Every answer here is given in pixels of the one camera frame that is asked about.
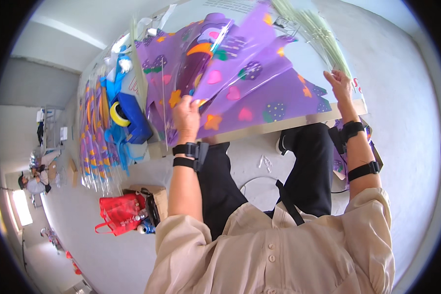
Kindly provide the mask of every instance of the wrist-mounted device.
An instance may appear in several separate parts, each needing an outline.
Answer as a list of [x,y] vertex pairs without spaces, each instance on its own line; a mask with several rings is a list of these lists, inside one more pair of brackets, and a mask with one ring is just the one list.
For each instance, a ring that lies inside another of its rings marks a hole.
[[205,142],[198,142],[197,144],[188,142],[183,145],[176,145],[173,147],[173,155],[184,154],[186,157],[194,158],[194,160],[184,157],[175,157],[175,159],[173,159],[173,166],[192,168],[198,173],[206,159],[207,150],[209,150],[209,144]]
[[[358,132],[365,131],[365,128],[361,122],[350,121],[347,122],[341,130],[338,130],[336,126],[328,130],[333,144],[335,145],[338,154],[345,153],[346,143],[349,138],[358,135]],[[357,179],[363,175],[370,173],[376,174],[380,172],[379,164],[376,161],[371,161],[368,164],[364,164],[358,168],[355,168],[348,172],[348,181]]]

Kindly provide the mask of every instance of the black pants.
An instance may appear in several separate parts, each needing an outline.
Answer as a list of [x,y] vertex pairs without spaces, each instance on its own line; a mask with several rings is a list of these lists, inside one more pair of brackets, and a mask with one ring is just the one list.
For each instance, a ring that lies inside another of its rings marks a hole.
[[[331,213],[333,142],[328,127],[318,123],[287,130],[294,136],[296,162],[284,188],[295,206],[307,214]],[[203,197],[203,218],[212,240],[222,234],[228,217],[247,199],[230,176],[230,143],[212,145],[198,174]]]

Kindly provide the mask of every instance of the black cap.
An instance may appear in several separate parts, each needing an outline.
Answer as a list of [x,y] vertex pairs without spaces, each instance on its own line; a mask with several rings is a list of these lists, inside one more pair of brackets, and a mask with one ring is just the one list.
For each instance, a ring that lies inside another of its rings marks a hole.
[[20,186],[20,189],[23,190],[24,189],[24,185],[23,185],[23,172],[21,172],[20,177],[18,178],[18,185]]

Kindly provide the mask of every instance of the person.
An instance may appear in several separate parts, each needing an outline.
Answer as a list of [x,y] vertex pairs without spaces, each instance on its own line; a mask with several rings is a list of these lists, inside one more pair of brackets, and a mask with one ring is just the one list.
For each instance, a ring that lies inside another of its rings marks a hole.
[[47,168],[47,166],[51,164],[54,159],[60,156],[60,154],[60,150],[54,150],[51,153],[42,156],[41,166],[39,167],[39,169],[31,169],[31,174],[34,177],[32,180],[29,180],[27,177],[25,177],[22,172],[20,177],[18,178],[18,185],[20,186],[20,189],[26,189],[33,195],[40,194],[42,192],[48,193],[49,191],[51,191],[47,169],[43,169],[42,166],[44,165]]
[[[359,122],[350,79],[340,71],[324,75],[344,122]],[[199,129],[199,101],[191,99],[183,97],[174,109],[178,144],[194,142]],[[229,143],[210,146],[198,174],[173,168],[169,216],[157,226],[157,258],[146,293],[391,292],[391,216],[379,174],[351,180],[345,212],[333,216],[328,127],[284,130],[279,144],[296,161],[285,185],[278,184],[280,200],[272,212],[260,211],[238,190],[230,176]],[[365,133],[349,138],[348,170],[372,161]]]

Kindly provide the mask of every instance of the red bag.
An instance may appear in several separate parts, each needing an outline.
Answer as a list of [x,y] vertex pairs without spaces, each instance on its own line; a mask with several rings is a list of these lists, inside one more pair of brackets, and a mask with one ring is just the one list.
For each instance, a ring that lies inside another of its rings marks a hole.
[[[134,230],[141,223],[141,220],[136,220],[135,216],[139,215],[139,211],[144,208],[144,197],[138,197],[136,194],[100,198],[100,215],[105,222],[97,225],[95,232],[97,234],[113,233],[115,236],[119,236]],[[97,231],[106,225],[111,229],[111,232]]]

